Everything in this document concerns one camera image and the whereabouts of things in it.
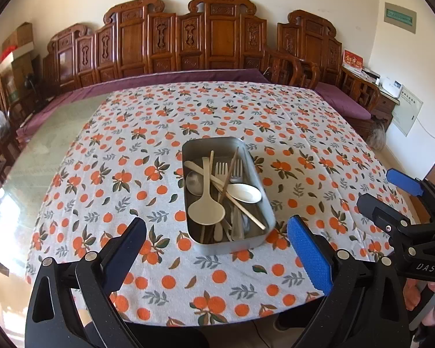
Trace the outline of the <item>right hand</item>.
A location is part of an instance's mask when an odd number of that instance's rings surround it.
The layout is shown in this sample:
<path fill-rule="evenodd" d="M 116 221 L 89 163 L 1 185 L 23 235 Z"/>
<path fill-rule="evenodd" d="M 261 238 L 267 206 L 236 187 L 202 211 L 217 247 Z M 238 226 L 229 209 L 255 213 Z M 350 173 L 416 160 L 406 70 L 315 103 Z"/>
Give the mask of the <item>right hand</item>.
<path fill-rule="evenodd" d="M 432 297 L 430 292 L 435 294 L 435 282 L 426 282 L 426 286 L 420 286 L 420 282 L 415 279 L 407 279 L 403 289 L 405 307 L 408 311 L 413 311 L 420 304 L 427 304 Z M 427 327 L 435 326 L 435 305 L 429 309 L 428 313 L 421 320 L 422 325 Z"/>

